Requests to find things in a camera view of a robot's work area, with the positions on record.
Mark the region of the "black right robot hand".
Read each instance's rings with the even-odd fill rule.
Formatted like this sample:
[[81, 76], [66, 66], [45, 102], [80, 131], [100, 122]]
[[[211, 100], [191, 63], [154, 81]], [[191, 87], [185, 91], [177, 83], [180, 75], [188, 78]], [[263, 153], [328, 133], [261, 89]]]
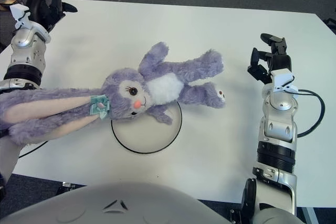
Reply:
[[262, 33], [260, 39], [271, 47], [271, 52], [258, 51], [253, 48], [247, 72], [263, 84], [269, 84], [272, 71], [279, 69], [291, 71], [291, 58], [286, 53], [287, 44], [284, 37], [279, 38]]

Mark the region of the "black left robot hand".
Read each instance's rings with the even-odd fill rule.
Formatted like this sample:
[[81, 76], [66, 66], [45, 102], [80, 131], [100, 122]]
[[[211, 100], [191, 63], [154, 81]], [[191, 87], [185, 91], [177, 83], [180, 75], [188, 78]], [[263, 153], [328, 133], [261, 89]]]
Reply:
[[75, 6], [62, 0], [27, 0], [26, 6], [30, 10], [29, 20], [42, 25], [48, 32], [65, 17], [65, 12], [76, 13]]

